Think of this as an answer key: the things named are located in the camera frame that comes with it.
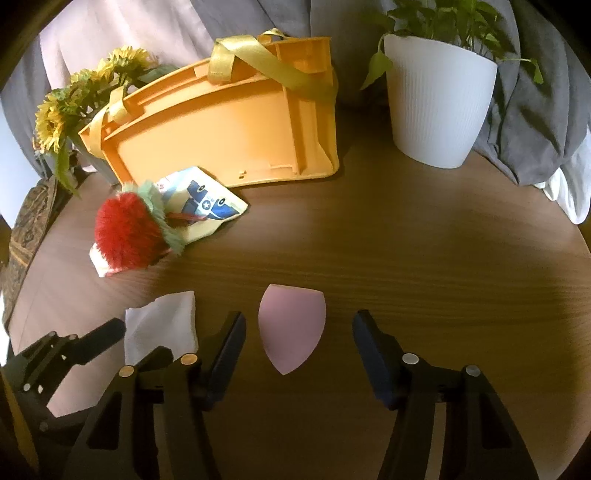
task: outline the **table surface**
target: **table surface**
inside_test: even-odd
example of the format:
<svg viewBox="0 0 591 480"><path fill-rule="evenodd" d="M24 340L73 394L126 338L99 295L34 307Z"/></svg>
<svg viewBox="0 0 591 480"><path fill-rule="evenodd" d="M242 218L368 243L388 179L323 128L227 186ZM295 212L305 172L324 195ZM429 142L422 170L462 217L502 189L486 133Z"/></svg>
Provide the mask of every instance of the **table surface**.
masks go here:
<svg viewBox="0 0 591 480"><path fill-rule="evenodd" d="M339 112L337 129L333 177L236 189L250 205L243 217L180 258L111 278L88 258L111 191L89 177L31 265L9 326L15 351L49 330L82 335L127 307L194 290L199 336L228 310L248 321L228 394L206 414L222 477L373 480L395 413L373 398L353 342L353 315L366 308L429 363L478 364L541 478L554 480L591 429L591 257L579 230L541 191L474 153L439 170L401 154L380 114ZM321 290L327 304L318 347L285 377L257 325L271 283ZM122 364L118 345L73 369L51 408L91 406ZM443 423L438 408L429 478Z"/></svg>

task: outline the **pink makeup sponge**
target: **pink makeup sponge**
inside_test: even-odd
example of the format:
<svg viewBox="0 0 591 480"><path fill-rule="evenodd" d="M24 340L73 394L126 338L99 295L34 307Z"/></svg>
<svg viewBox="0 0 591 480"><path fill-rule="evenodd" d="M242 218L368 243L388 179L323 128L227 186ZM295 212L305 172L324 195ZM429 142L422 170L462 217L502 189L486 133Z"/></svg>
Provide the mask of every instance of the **pink makeup sponge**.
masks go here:
<svg viewBox="0 0 591 480"><path fill-rule="evenodd" d="M271 284L259 306L265 352L282 375L294 371L318 345L326 322L324 294L309 288Z"/></svg>

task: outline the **metal bolt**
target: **metal bolt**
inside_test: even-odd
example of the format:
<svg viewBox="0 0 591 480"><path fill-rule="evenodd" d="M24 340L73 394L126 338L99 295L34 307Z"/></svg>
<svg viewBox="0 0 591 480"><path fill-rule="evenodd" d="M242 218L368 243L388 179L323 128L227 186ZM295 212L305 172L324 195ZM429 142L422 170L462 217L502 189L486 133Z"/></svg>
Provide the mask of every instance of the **metal bolt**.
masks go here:
<svg viewBox="0 0 591 480"><path fill-rule="evenodd" d="M193 365L197 361L197 355L194 353L185 353L181 357L181 363L183 365Z"/></svg>
<svg viewBox="0 0 591 480"><path fill-rule="evenodd" d="M480 375L480 368L478 368L476 365L468 365L466 367L466 373L471 377L477 377Z"/></svg>
<svg viewBox="0 0 591 480"><path fill-rule="evenodd" d="M123 378L130 377L135 372L135 368L131 365L125 365L119 369L119 376Z"/></svg>
<svg viewBox="0 0 591 480"><path fill-rule="evenodd" d="M405 353L402 356L402 361L408 365L415 365L418 363L418 356L414 353Z"/></svg>

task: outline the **red pom-pom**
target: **red pom-pom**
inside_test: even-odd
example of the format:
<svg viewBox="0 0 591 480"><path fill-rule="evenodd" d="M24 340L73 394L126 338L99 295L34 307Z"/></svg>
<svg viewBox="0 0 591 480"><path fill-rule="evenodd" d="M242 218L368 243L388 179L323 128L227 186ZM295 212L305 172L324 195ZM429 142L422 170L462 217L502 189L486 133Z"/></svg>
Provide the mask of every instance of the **red pom-pom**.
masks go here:
<svg viewBox="0 0 591 480"><path fill-rule="evenodd" d="M158 224L133 192L108 199L96 214L95 242L109 266L145 268L168 250Z"/></svg>

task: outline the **gray cloth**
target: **gray cloth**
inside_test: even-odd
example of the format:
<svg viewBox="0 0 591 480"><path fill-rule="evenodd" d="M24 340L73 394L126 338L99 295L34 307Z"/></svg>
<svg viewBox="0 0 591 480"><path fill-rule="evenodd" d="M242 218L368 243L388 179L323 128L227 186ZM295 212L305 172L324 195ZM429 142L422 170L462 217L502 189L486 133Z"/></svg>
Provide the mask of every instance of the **gray cloth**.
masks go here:
<svg viewBox="0 0 591 480"><path fill-rule="evenodd" d="M587 133L591 81L560 33L527 0L488 0L518 56L537 59L544 84L526 66L499 65L487 119L474 148L519 185L546 181Z"/></svg>
<svg viewBox="0 0 591 480"><path fill-rule="evenodd" d="M36 37L12 71L2 89L0 100L12 135L40 176L44 176L45 171L35 156L31 140L35 132L37 105L50 90L41 57L39 37Z"/></svg>
<svg viewBox="0 0 591 480"><path fill-rule="evenodd" d="M546 181L583 141L591 109L589 76L556 28L527 0L487 1L503 16L501 28L517 56L537 59L545 82L536 85L526 64L501 62L491 108L474 147L517 184ZM287 34L309 31L312 36L330 36L339 101L360 105L385 93L383 82L359 91L382 33L363 22L361 14L385 11L392 7L389 0L310 0L309 4L193 0L193 4L208 30L209 17L218 22L216 30L210 30L213 37L257 35L268 28L261 21L265 14Z"/></svg>

